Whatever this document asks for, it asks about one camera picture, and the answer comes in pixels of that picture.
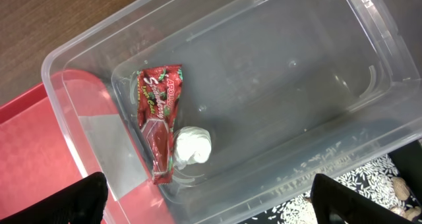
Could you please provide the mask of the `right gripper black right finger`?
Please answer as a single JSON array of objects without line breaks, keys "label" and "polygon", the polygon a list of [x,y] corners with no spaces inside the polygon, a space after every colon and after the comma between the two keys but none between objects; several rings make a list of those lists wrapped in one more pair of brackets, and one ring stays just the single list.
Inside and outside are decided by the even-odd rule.
[{"label": "right gripper black right finger", "polygon": [[318,224],[412,224],[322,173],[315,175],[311,203]]}]

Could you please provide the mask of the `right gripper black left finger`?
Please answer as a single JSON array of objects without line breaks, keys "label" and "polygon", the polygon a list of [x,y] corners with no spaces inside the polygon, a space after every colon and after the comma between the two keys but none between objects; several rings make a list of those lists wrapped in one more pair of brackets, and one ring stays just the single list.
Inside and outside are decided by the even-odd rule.
[{"label": "right gripper black left finger", "polygon": [[1,220],[1,224],[100,224],[108,197],[105,175],[95,172],[38,203]]}]

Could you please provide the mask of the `white tissue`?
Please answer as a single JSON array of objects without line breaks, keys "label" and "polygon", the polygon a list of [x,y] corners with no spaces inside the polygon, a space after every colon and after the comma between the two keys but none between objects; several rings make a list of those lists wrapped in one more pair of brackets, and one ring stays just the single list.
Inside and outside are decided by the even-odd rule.
[{"label": "white tissue", "polygon": [[188,165],[206,163],[212,151],[210,133],[197,126],[185,126],[175,133],[173,166],[184,169]]}]

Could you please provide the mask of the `red snack wrapper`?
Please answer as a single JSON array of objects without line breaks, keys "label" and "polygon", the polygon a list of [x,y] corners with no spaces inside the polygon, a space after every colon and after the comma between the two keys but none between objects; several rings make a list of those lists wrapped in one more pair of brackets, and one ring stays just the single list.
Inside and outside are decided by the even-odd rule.
[{"label": "red snack wrapper", "polygon": [[152,152],[152,180],[172,180],[174,126],[183,85],[181,65],[164,65],[137,72],[138,127]]}]

